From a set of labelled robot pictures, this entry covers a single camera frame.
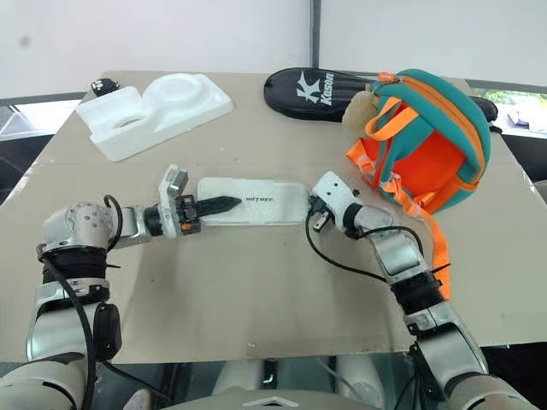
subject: table surface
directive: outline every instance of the table surface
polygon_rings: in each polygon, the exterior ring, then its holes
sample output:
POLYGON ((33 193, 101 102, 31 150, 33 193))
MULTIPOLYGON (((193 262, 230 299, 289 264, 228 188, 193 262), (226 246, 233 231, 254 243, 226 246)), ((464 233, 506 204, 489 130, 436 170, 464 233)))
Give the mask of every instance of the table surface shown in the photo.
MULTIPOLYGON (((141 92, 160 75, 104 74, 141 92)), ((208 76, 233 99, 229 115, 112 163, 73 114, 0 207, 0 361, 26 359, 41 284, 34 248, 44 220, 58 208, 101 202, 106 193, 124 205, 156 203, 171 163, 189 171, 189 193, 203 177, 313 186, 331 170, 358 188, 364 202, 386 204, 345 159, 355 138, 340 124, 294 120, 268 108, 266 74, 208 76)), ((450 244, 454 305, 481 345, 547 340, 545 211, 503 140, 492 135, 491 163, 478 191, 437 216, 450 244)), ((424 226, 397 212, 424 238, 429 255, 424 226)), ((368 243, 332 228, 316 241, 337 261, 379 272, 368 243)), ((109 262, 122 266, 107 274, 111 302, 121 312, 118 362, 377 352, 412 343, 387 287, 326 264, 308 246, 302 225, 205 227, 198 235, 114 250, 109 262)))

